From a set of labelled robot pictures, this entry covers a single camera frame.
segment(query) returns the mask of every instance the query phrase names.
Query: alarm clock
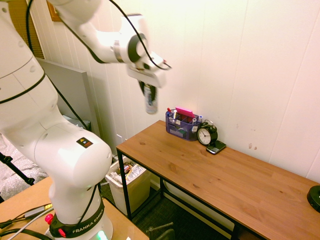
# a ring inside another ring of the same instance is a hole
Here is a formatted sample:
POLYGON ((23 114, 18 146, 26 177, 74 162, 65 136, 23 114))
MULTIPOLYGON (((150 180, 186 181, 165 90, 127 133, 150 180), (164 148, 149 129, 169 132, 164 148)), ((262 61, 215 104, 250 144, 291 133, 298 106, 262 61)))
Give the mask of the alarm clock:
POLYGON ((205 146, 214 143, 218 139, 217 127, 212 121, 209 121, 212 123, 212 125, 207 121, 209 120, 205 120, 204 123, 200 125, 197 132, 199 142, 205 146))

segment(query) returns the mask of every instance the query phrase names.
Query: white paneled wall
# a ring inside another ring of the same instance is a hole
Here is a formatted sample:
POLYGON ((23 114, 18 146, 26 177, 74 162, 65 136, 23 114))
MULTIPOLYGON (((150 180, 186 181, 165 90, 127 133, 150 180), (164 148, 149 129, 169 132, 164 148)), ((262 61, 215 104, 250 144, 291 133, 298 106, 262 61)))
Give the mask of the white paneled wall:
MULTIPOLYGON (((45 0, 32 18, 45 58, 88 72, 101 137, 123 139, 165 120, 175 106, 215 123, 231 148, 320 183, 320 0, 117 0, 146 16, 151 49, 173 67, 158 113, 123 64, 99 64, 45 0)), ((118 31, 107 0, 92 23, 118 31)))

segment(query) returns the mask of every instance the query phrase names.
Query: smartphone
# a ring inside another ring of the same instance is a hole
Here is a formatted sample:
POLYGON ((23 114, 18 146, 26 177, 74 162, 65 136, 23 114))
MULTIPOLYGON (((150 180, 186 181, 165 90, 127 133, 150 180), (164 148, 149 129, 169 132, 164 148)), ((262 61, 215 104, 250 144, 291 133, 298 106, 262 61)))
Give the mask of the smartphone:
POLYGON ((208 145, 206 147, 206 150, 211 153, 211 154, 217 154, 219 153, 222 149, 224 149, 227 145, 224 144, 222 141, 215 141, 214 143, 208 145))

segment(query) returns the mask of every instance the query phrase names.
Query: blue desk organizer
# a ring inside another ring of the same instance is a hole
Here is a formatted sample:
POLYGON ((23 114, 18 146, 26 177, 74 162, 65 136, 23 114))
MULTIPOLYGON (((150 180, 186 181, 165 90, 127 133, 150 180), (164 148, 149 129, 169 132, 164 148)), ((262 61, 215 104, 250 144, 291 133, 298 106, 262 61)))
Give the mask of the blue desk organizer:
POLYGON ((165 129, 169 134, 175 135, 181 139, 187 141, 198 140, 197 131, 200 127, 201 122, 199 121, 199 116, 194 115, 196 122, 193 124, 192 117, 176 114, 174 119, 173 110, 167 111, 165 113, 165 129))

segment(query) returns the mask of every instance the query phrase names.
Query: logo sticker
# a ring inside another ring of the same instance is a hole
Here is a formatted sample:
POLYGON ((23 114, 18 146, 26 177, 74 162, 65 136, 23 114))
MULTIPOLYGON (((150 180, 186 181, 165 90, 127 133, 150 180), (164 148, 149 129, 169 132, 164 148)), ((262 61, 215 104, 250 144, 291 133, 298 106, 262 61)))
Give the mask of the logo sticker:
POLYGON ((80 144, 85 149, 90 147, 93 143, 86 139, 85 137, 80 138, 78 141, 76 141, 78 144, 80 144))

